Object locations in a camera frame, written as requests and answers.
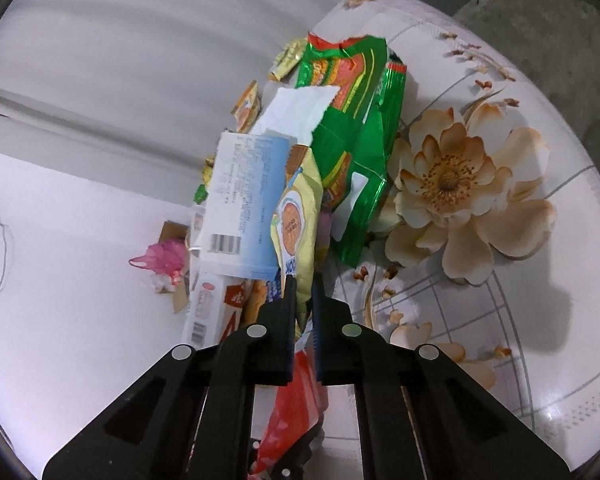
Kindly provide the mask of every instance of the yellow package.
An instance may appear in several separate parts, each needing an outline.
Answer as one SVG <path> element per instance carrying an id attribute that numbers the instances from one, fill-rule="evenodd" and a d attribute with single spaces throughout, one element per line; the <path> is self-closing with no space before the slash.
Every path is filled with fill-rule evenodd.
<path id="1" fill-rule="evenodd" d="M 315 235 L 322 200 L 320 173 L 310 148 L 291 148 L 286 174 L 290 177 L 271 220 L 271 239 L 282 270 L 282 290 L 286 275 L 295 276 L 298 282 L 298 325 L 302 332 L 314 281 Z"/>

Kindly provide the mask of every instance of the green snack package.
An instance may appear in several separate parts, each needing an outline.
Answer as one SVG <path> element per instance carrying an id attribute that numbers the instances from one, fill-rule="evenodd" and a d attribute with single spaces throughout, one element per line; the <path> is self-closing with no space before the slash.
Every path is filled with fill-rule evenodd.
<path id="1" fill-rule="evenodd" d="M 398 131 L 405 80 L 406 67 L 390 60 L 352 153 L 346 198 L 333 212 L 333 247 L 351 267 L 358 263 L 369 222 L 388 183 L 386 165 Z"/>
<path id="2" fill-rule="evenodd" d="M 329 43 L 309 34 L 298 65 L 302 86 L 335 85 L 340 91 L 314 130 L 314 152 L 324 194 L 322 206 L 335 209 L 347 193 L 347 175 L 371 99 L 387 60 L 386 41 L 365 36 Z"/>

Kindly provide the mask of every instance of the red plastic bag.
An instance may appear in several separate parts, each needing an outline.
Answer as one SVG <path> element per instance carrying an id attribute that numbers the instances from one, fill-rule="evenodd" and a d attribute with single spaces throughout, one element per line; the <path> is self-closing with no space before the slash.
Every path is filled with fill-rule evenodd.
<path id="1" fill-rule="evenodd" d="M 271 468 L 307 431 L 320 420 L 327 409 L 326 388 L 318 384 L 312 355 L 305 350 L 296 352 L 294 378 L 287 386 L 280 386 L 276 402 L 264 432 L 258 458 L 253 463 L 250 479 L 259 479 L 258 473 Z"/>
<path id="2" fill-rule="evenodd" d="M 138 269 L 152 270 L 164 274 L 176 285 L 182 279 L 182 269 L 187 258 L 187 248 L 179 240 L 165 240 L 150 245 L 143 256 L 132 258 L 129 263 Z"/>

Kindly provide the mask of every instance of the white paper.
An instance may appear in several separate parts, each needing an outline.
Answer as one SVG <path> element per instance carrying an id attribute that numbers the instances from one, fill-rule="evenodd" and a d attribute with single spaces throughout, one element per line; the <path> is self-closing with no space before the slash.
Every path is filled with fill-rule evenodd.
<path id="1" fill-rule="evenodd" d="M 292 144 L 310 146 L 316 126 L 339 91 L 338 86 L 279 88 L 250 134 L 263 135 L 273 130 L 289 137 Z"/>

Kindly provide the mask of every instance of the floral tablecloth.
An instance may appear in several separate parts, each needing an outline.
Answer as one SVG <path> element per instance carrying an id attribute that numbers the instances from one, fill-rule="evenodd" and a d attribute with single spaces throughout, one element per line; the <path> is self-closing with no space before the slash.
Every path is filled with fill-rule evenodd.
<path id="1" fill-rule="evenodd" d="M 408 67 L 394 190 L 358 268 L 330 260 L 333 296 L 396 344 L 440 345 L 576 468 L 600 449 L 600 177 L 587 153 L 506 58 L 418 0 L 345 0 L 313 32 L 385 37 Z M 341 464 L 356 458 L 329 412 L 349 395 L 332 395 L 325 423 Z"/>

